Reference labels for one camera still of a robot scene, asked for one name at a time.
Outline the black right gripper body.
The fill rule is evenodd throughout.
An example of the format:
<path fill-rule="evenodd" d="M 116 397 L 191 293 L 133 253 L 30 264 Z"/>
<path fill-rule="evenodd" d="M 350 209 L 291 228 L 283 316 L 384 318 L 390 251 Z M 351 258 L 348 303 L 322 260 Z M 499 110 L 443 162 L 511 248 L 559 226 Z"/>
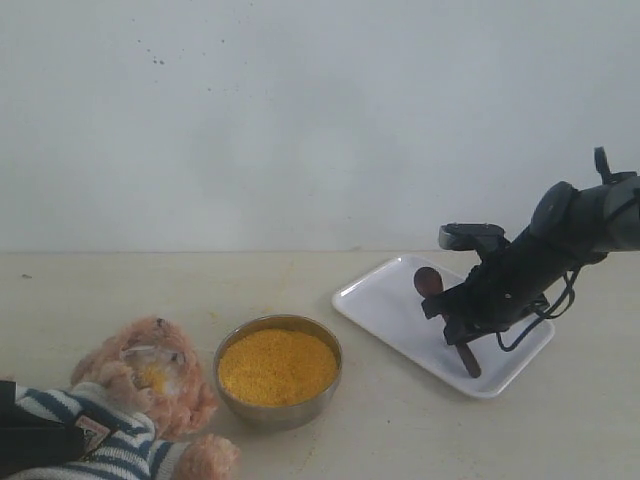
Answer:
<path fill-rule="evenodd" d="M 519 320 L 520 311 L 501 266 L 488 262 L 475 266 L 452 298 L 452 318 L 468 332 L 505 331 Z"/>

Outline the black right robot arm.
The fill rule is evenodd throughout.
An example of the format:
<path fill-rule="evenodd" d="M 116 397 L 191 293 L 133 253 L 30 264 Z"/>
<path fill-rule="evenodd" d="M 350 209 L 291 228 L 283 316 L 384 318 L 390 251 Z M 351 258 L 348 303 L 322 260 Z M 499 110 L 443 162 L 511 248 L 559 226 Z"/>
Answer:
<path fill-rule="evenodd" d="M 475 251 L 480 262 L 462 283 L 425 296 L 426 318 L 445 318 L 450 345 L 502 333 L 538 313 L 544 292 L 568 272 L 611 252 L 638 250 L 639 178 L 585 190 L 561 181 L 515 239 L 494 224 L 449 223 L 441 226 L 439 243 L 445 250 Z"/>

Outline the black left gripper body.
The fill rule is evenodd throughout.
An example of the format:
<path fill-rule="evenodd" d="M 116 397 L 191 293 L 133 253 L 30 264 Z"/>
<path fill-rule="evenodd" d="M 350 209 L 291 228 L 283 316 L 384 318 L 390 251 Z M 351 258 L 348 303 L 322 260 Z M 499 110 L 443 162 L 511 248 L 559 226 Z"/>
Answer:
<path fill-rule="evenodd" d="M 0 381 L 0 422 L 2 425 L 15 425 L 18 419 L 16 388 L 17 384 L 12 380 Z"/>

